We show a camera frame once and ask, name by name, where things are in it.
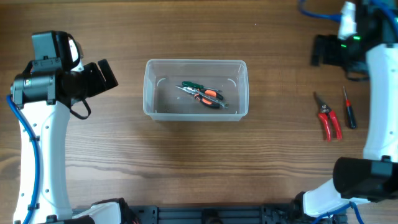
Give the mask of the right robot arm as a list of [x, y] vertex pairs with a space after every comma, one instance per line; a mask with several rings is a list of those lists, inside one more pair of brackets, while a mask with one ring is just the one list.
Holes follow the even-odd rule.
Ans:
[[330, 180], [291, 201], [291, 223], [334, 223], [349, 208], [397, 198], [397, 4], [348, 1], [326, 18], [340, 27], [315, 37], [311, 64], [338, 66], [348, 80], [370, 83], [368, 136], [362, 158], [339, 158]]

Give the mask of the clear plastic container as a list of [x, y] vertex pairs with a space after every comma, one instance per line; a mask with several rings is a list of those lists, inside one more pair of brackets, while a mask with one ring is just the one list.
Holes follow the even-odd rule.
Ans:
[[[183, 82], [218, 90], [220, 106], [204, 90], [189, 93]], [[143, 111], [156, 121], [239, 121], [249, 111], [248, 68], [242, 60], [151, 59], [146, 64]]]

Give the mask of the red handled snips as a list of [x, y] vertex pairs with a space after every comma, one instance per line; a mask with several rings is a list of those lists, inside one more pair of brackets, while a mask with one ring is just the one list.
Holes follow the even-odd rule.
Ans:
[[343, 139], [343, 133], [341, 131], [340, 122], [336, 116], [336, 113], [333, 109], [331, 109], [320, 97], [319, 95], [314, 92], [314, 98], [317, 102], [319, 107], [318, 118], [320, 119], [321, 123], [323, 124], [326, 140], [331, 141], [332, 139], [332, 130], [330, 128], [330, 124], [333, 125], [335, 130], [335, 135], [337, 140]]

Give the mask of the orange black needle-nose pliers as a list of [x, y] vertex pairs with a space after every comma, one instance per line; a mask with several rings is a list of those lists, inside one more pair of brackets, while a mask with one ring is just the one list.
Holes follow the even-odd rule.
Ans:
[[178, 89], [183, 90], [194, 96], [194, 99], [213, 109], [227, 108], [228, 105], [223, 102], [224, 97], [214, 90], [202, 90], [190, 86], [177, 86]]

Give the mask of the green handled screwdriver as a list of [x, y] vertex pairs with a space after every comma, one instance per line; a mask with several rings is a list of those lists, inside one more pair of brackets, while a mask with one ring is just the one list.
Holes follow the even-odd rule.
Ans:
[[192, 87], [192, 88], [197, 88], [197, 89], [213, 90], [213, 91], [221, 92], [221, 90], [217, 90], [217, 89], [214, 89], [214, 88], [208, 88], [208, 87], [205, 87], [203, 85], [200, 85], [200, 84], [197, 84], [197, 83], [193, 83], [193, 82], [190, 82], [190, 81], [183, 81], [182, 85], [183, 86], [189, 86], [189, 87]]

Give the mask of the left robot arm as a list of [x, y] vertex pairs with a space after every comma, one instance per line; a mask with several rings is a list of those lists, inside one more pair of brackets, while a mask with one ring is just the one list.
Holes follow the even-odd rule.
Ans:
[[74, 214], [66, 185], [65, 139], [73, 105], [118, 85], [107, 60], [84, 64], [64, 31], [32, 35], [34, 59], [18, 74], [7, 103], [21, 129], [21, 178], [14, 223], [139, 223], [123, 198]]

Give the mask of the silver socket wrench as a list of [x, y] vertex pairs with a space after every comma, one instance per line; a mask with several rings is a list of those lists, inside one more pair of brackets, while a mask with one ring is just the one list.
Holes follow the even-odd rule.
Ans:
[[213, 109], [228, 109], [229, 104], [223, 101], [223, 96], [213, 90], [195, 89], [195, 98], [205, 106]]

